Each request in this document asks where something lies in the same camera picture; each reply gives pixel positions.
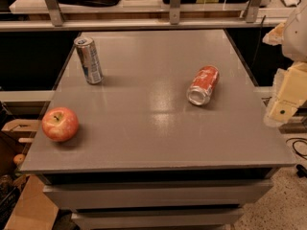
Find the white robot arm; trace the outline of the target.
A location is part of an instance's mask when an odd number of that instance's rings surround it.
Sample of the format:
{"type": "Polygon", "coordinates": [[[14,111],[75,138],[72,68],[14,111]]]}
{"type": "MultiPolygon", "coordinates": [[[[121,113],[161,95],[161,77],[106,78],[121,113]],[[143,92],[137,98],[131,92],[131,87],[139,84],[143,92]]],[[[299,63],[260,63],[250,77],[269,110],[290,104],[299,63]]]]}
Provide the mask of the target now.
{"type": "Polygon", "coordinates": [[[307,102],[307,0],[301,0],[287,21],[278,24],[262,41],[280,45],[283,56],[293,61],[287,70],[278,69],[274,75],[272,97],[264,116],[268,127],[280,127],[307,102]]]}

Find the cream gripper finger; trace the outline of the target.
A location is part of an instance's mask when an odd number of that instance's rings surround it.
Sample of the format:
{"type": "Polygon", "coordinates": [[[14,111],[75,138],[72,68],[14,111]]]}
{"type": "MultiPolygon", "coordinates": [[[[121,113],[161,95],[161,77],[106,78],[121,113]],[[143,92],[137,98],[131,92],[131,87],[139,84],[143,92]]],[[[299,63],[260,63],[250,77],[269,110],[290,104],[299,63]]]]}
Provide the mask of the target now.
{"type": "Polygon", "coordinates": [[[287,124],[307,101],[307,63],[296,61],[287,70],[278,69],[264,123],[268,127],[287,124]]]}
{"type": "Polygon", "coordinates": [[[279,23],[276,27],[270,30],[262,39],[262,42],[271,46],[280,45],[283,41],[283,31],[285,23],[279,23]]]}

